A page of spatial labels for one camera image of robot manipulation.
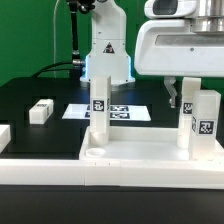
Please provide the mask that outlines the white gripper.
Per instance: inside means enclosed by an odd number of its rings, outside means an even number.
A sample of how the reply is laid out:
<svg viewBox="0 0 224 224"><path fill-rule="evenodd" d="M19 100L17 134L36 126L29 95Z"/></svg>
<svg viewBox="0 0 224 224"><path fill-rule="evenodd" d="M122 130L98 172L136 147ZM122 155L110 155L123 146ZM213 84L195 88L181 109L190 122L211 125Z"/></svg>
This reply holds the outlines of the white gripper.
<svg viewBox="0 0 224 224"><path fill-rule="evenodd" d="M147 0L134 66L166 76L170 106L181 107L174 76L224 77L224 0Z"/></svg>

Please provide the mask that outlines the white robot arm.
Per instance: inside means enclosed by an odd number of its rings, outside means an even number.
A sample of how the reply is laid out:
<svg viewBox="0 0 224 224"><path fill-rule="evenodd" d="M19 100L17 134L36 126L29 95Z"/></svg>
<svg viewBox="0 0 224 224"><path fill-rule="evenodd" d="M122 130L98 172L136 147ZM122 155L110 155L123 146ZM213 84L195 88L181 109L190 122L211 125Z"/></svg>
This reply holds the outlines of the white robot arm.
<svg viewBox="0 0 224 224"><path fill-rule="evenodd" d="M113 85L124 85L133 81L134 67L140 75L162 76L170 104L177 107L177 77L224 77L224 0L147 0L144 14L148 21L129 57L124 11L114 0L96 0L84 82L109 75Z"/></svg>

